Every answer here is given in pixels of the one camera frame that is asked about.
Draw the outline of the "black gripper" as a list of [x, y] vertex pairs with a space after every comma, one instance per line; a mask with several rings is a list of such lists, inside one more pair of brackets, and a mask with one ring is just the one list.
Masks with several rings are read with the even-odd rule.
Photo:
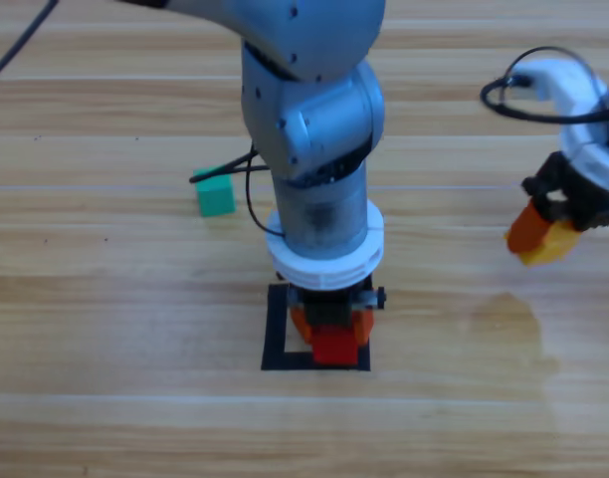
[[555, 151], [521, 187], [530, 200], [505, 235], [508, 250], [519, 257], [557, 257], [551, 239], [556, 221], [576, 231], [609, 226], [609, 191], [580, 175], [561, 151]]
[[384, 287], [375, 287], [372, 276], [342, 289], [314, 291], [287, 283], [287, 304], [292, 322], [306, 344], [312, 329], [323, 326], [353, 327], [359, 347], [368, 344], [374, 326], [373, 310], [383, 310]]

